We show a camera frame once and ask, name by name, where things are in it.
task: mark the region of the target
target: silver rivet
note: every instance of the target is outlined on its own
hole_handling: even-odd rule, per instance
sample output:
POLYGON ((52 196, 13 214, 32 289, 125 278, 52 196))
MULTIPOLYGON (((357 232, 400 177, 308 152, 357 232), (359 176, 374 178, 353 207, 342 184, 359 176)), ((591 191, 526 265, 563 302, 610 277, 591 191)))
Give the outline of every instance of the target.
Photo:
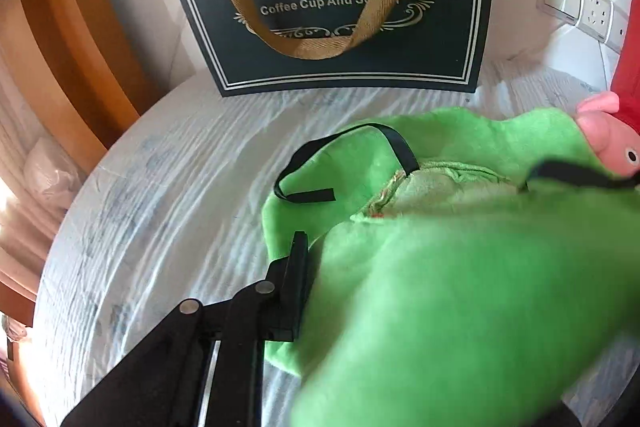
POLYGON ((180 313, 184 313, 185 315, 191 315, 198 311, 199 308, 200 303, 196 301, 196 299, 187 299, 180 303, 180 313))
POLYGON ((276 286, 271 281, 260 281, 255 285, 255 290, 263 295, 271 293, 274 289, 276 289, 276 286))

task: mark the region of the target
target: green plush toy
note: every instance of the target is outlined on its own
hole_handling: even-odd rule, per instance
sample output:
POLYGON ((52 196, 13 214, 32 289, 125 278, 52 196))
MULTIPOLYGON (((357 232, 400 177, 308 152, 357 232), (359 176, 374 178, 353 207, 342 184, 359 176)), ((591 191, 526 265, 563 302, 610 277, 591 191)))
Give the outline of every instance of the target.
POLYGON ((294 427, 514 427, 556 402, 640 306, 640 195, 555 181, 542 160, 604 172, 571 117, 461 109, 377 122, 282 182, 335 201, 263 209, 270 258, 296 230, 318 263, 299 341, 268 359, 302 377, 294 427))

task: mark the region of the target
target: wrinkled bedsheet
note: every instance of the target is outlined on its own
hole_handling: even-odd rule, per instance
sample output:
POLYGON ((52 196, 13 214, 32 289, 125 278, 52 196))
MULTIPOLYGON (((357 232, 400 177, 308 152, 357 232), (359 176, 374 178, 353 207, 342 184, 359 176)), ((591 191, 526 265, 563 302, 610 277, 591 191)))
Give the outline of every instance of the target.
MULTIPOLYGON (((182 299, 230 298, 267 268, 260 210, 304 142, 347 124, 465 106, 504 119, 572 111, 590 88, 511 62, 482 67, 475 94, 417 89, 297 90, 221 98, 209 73, 169 93, 108 152, 69 210, 38 292, 33 375, 49 427, 182 299)), ((586 427, 638 365, 621 340, 566 400, 586 427)), ((263 424, 288 425, 298 383, 265 367, 263 424)))

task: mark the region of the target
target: orange wooden panel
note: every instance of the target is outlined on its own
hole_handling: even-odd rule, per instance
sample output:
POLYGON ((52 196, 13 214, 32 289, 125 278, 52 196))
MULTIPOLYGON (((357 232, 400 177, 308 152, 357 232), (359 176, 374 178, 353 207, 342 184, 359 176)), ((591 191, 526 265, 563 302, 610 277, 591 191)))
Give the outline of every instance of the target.
POLYGON ((33 326, 36 303, 0 282, 0 312, 29 327, 33 326))
POLYGON ((40 400, 29 381, 29 368, 33 368, 37 364, 33 343, 31 339, 27 338, 20 343, 14 343, 13 347, 14 360, 13 362, 9 360, 7 364, 11 383, 29 412, 40 422, 40 425, 46 425, 40 408, 40 400))
POLYGON ((60 87, 95 136, 111 147, 159 98, 133 56, 113 9, 107 0, 21 1, 60 87))
POLYGON ((0 0, 0 50, 20 92, 43 125, 85 172, 107 149, 60 87, 31 31, 21 0, 0 0))

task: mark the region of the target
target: black folding mechanism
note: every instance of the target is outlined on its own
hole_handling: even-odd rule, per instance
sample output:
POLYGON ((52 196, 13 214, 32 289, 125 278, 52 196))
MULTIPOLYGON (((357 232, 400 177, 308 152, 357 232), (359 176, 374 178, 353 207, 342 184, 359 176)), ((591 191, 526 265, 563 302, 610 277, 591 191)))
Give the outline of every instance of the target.
POLYGON ((308 240, 231 300, 182 301, 69 413, 62 427, 195 427, 220 341, 207 427, 260 427, 264 342, 293 342, 308 288, 308 240))

